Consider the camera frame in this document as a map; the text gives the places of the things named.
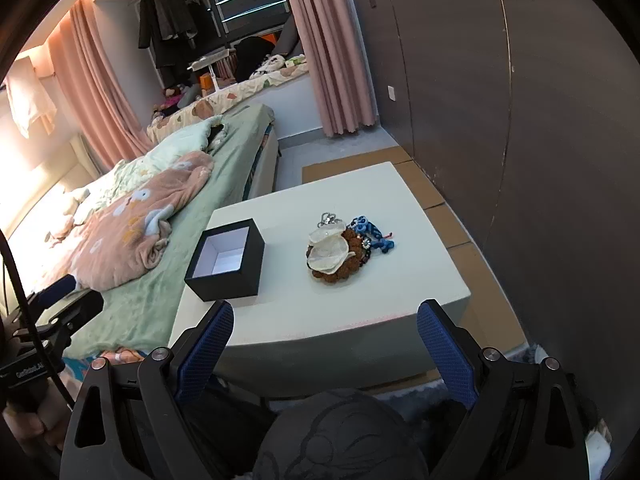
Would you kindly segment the light green floral quilt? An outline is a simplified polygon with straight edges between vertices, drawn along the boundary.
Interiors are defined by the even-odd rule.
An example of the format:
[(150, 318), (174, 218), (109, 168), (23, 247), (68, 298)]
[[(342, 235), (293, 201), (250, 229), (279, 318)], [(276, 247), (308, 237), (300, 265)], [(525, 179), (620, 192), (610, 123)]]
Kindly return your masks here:
[(214, 127), (222, 126), (222, 116), (209, 117), (195, 125), (171, 133), (155, 148), (131, 162), (120, 160), (98, 180), (62, 195), (60, 211), (75, 218), (79, 226), (93, 212), (99, 211), (140, 186), (162, 171), (175, 165), (185, 154), (205, 151)]

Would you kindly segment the pink curtain far left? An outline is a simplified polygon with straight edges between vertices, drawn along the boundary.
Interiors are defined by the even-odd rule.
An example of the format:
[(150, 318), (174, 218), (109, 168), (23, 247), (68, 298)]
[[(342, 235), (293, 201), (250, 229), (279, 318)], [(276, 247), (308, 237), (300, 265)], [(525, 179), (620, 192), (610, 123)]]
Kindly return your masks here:
[(47, 40), (58, 84), (102, 165), (113, 168), (152, 148), (100, 38), (91, 0), (77, 0)]

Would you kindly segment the white shell pendant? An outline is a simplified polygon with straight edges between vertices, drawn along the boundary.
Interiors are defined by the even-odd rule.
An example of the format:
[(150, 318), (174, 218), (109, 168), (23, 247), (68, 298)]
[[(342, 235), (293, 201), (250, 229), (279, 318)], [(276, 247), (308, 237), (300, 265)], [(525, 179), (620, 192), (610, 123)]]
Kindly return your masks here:
[(343, 236), (344, 229), (324, 226), (309, 234), (307, 264), (311, 271), (334, 274), (355, 253)]

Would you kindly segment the green bed sheet mattress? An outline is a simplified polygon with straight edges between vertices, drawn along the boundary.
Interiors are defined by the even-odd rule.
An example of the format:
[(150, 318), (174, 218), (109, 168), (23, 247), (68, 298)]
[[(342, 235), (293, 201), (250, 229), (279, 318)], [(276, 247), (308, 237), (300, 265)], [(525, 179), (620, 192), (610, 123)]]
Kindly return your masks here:
[(183, 155), (89, 219), (84, 240), (65, 263), (79, 286), (102, 295), (104, 306), (73, 334), (66, 358), (168, 344), (209, 220), (243, 199), (262, 140), (275, 137), (273, 122), (270, 107), (242, 105), (222, 118), (220, 148)]

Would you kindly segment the pink fleece blanket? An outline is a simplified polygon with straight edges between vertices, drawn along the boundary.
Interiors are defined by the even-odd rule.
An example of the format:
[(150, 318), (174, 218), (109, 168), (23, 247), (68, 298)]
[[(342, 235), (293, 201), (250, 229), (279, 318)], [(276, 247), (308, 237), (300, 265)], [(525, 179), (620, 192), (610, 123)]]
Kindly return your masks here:
[(105, 292), (156, 268), (168, 245), (170, 218), (209, 180), (213, 157), (193, 151), (95, 212), (56, 246), (42, 282), (70, 274), (77, 289)]

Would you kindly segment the hanging dark clothes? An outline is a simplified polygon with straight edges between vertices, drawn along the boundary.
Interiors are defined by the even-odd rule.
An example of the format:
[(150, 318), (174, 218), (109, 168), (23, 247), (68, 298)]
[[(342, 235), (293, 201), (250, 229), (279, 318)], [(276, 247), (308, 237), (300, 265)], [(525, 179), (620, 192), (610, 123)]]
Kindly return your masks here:
[(151, 50), (156, 68), (186, 64), (197, 33), (184, 0), (140, 0), (138, 48)]

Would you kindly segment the pink curtain by wardrobe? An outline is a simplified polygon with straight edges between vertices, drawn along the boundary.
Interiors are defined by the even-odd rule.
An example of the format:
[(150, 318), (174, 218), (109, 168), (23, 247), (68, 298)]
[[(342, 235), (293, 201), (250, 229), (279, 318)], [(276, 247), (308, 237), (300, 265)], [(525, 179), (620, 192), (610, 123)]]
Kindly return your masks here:
[(374, 102), (348, 0), (288, 0), (327, 136), (375, 124)]

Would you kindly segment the dark brown wardrobe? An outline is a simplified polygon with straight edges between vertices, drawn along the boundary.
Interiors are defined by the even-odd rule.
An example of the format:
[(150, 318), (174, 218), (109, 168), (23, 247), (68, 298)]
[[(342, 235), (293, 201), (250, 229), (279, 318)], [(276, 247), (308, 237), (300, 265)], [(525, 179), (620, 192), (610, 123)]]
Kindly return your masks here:
[(639, 64), (591, 0), (355, 0), (378, 100), (569, 367), (639, 355)]

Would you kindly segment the black jewelry box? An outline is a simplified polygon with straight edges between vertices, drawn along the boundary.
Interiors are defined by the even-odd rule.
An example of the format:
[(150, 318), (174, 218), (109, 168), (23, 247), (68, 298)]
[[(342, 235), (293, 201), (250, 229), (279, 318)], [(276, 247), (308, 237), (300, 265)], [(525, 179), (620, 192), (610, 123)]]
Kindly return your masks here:
[(256, 296), (265, 241), (253, 219), (202, 232), (184, 282), (202, 301)]

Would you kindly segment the floral window seat cushion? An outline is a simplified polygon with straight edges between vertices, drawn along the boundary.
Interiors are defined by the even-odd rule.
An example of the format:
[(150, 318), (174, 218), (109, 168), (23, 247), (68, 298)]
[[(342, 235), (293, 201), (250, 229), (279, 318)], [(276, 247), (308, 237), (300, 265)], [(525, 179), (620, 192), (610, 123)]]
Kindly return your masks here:
[(154, 144), (160, 143), (181, 128), (197, 124), (209, 117), (227, 113), (228, 110), (255, 94), (287, 84), (306, 75), (306, 73), (308, 73), (306, 58), (303, 55), (291, 58), (285, 62), (285, 66), (278, 70), (238, 84), (232, 84), (208, 96), (203, 96), (167, 117), (154, 118), (146, 127), (146, 135)]

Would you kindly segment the brown cardboard floor sheet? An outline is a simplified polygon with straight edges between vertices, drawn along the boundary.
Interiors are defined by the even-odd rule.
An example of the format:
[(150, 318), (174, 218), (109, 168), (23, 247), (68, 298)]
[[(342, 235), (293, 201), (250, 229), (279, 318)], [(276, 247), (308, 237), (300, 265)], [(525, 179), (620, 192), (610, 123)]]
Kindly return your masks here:
[(481, 344), (489, 344), (508, 356), (525, 352), (528, 342), (521, 324), (480, 248), (438, 189), (403, 148), (394, 146), (311, 164), (302, 169), (302, 181), (317, 181), (381, 162), (394, 165), (471, 291), (468, 307), (462, 316), (462, 326)]

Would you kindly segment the white low table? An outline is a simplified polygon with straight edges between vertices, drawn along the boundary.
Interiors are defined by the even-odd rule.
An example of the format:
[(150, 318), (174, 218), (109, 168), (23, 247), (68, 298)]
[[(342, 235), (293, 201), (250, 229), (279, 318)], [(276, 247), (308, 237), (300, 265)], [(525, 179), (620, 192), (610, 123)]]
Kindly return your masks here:
[(267, 398), (368, 388), (427, 372), (416, 328), (435, 300), (460, 318), (470, 291), (422, 207), (388, 162), (215, 210), (227, 245), (198, 260), (239, 270), (244, 221), (265, 243), (258, 287), (231, 299), (219, 376)]

